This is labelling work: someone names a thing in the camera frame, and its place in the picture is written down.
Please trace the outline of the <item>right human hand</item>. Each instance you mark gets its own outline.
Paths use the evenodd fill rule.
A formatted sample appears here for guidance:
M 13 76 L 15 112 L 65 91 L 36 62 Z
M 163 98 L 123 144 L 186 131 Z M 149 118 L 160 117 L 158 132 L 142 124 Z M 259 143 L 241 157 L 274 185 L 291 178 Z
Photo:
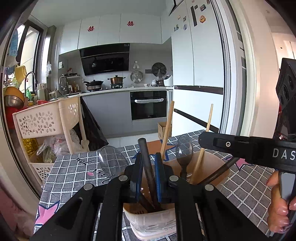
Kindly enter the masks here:
M 271 204 L 268 208 L 267 218 L 268 228 L 271 232 L 284 233 L 288 227 L 291 227 L 287 215 L 290 210 L 295 211 L 295 198 L 290 202 L 289 206 L 281 198 L 278 171 L 273 172 L 266 185 L 272 186 Z

